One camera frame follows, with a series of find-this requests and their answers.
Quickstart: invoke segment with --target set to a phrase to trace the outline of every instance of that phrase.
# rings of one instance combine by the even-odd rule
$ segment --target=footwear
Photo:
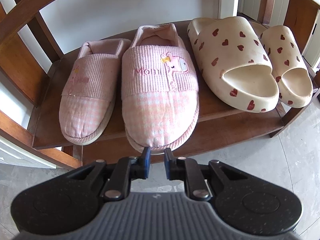
[[[188,36],[202,76],[218,98],[247,112],[276,107],[279,89],[271,62],[245,18],[196,18]]]
[[[273,26],[261,34],[260,40],[268,51],[280,100],[295,108],[309,104],[313,86],[291,30],[282,25]]]
[[[199,113],[196,71],[174,24],[141,26],[122,59],[122,115],[137,151],[181,146]]]
[[[73,144],[94,142],[106,128],[116,100],[121,57],[126,39],[85,42],[62,91],[59,121]]]

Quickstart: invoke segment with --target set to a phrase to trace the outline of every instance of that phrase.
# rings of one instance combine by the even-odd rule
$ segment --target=gray ribbed surface
[[[88,225],[59,236],[23,232],[15,240],[297,240],[293,233],[252,236],[225,224],[207,202],[179,193],[130,193],[120,202],[106,203]]]

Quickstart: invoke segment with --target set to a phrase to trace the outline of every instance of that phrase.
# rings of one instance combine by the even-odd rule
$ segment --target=metal bolt
[[[198,198],[207,198],[209,197],[209,192],[205,189],[197,189],[193,191],[193,195]]]
[[[108,198],[119,198],[121,196],[121,192],[118,190],[108,190],[104,194]]]

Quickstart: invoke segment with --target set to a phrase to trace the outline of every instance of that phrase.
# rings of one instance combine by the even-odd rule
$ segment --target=wooden shelf
[[[179,36],[183,39],[185,46],[191,55],[198,76],[200,104],[198,122],[242,113],[241,110],[235,109],[218,99],[202,78],[192,52],[189,38],[187,36],[187,27],[189,22],[190,21],[176,22],[175,25],[177,27]],[[135,33],[136,30],[133,30],[126,33],[117,34],[109,38],[127,38],[133,40]],[[38,115],[34,114],[30,119],[30,124],[36,124],[35,138],[33,142],[33,147],[35,149],[72,145],[63,137],[61,133],[59,124],[59,107],[63,87],[67,82],[78,53],[79,49],[76,49],[67,53],[62,60],[60,60],[60,63],[52,77],[51,84],[44,102],[40,106],[40,110],[35,109],[35,111],[38,112]],[[125,137],[124,121],[122,119],[120,87],[121,80],[119,79],[115,108],[108,126],[98,140],[109,140]]]
[[[283,127],[277,109],[267,113],[248,113],[220,117],[196,125],[191,137],[178,149],[174,156],[191,156],[220,149],[232,144],[262,136]],[[106,141],[96,141],[83,147],[83,165],[103,159],[107,163],[116,163],[126,156],[140,156],[126,137]],[[151,161],[162,162],[163,155],[152,156]]]

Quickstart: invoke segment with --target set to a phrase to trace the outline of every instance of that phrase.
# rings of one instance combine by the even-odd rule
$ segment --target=pink slipper
[[[85,42],[62,91],[59,121],[73,144],[94,142],[106,128],[116,99],[121,57],[131,41]]]
[[[123,56],[122,115],[139,152],[181,146],[199,114],[196,71],[174,24],[141,26]]]

